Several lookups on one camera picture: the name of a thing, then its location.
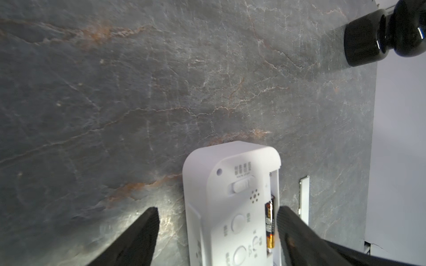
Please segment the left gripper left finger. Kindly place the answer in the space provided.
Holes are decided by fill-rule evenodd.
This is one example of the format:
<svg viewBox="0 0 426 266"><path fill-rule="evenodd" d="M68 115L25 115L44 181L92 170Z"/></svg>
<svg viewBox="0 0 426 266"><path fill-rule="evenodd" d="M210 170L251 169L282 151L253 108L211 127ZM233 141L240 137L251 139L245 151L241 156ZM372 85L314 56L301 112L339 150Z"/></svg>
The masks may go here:
<svg viewBox="0 0 426 266"><path fill-rule="evenodd" d="M148 208L90 266L149 266L159 233L156 207Z"/></svg>

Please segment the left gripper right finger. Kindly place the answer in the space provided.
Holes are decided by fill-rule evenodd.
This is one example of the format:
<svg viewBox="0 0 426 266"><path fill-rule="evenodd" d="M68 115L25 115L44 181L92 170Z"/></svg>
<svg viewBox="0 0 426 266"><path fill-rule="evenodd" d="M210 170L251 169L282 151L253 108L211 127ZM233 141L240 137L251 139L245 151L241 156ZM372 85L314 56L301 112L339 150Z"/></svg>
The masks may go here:
<svg viewBox="0 0 426 266"><path fill-rule="evenodd" d="M287 206L277 213L277 230L287 266L405 266L320 238Z"/></svg>

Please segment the white battery cover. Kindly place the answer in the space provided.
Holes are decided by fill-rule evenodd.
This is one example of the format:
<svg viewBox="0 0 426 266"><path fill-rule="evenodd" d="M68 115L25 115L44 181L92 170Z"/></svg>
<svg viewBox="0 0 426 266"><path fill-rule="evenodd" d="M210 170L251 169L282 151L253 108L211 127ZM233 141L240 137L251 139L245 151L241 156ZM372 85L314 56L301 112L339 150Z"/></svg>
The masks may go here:
<svg viewBox="0 0 426 266"><path fill-rule="evenodd" d="M306 176L300 179L300 203L298 215L306 225L309 224L310 209L310 177Z"/></svg>

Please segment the AAA battery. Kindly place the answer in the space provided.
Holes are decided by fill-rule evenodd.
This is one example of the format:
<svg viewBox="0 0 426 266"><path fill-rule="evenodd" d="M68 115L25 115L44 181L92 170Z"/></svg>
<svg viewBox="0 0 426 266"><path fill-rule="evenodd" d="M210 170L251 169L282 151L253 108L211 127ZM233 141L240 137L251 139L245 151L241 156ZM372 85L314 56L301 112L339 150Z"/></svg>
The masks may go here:
<svg viewBox="0 0 426 266"><path fill-rule="evenodd" d="M267 251L271 252L275 248L275 196L271 195L270 200L265 205L265 224L266 224L266 246Z"/></svg>

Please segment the white digital alarm clock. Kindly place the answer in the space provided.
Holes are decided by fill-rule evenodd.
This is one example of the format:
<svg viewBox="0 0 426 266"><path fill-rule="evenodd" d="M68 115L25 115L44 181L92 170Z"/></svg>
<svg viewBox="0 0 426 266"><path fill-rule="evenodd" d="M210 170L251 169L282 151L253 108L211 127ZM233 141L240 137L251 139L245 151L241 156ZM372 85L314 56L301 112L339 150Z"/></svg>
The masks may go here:
<svg viewBox="0 0 426 266"><path fill-rule="evenodd" d="M183 165L192 266L279 266L276 216L281 158L270 146L234 141L193 151ZM265 205L275 196L275 248L267 251Z"/></svg>

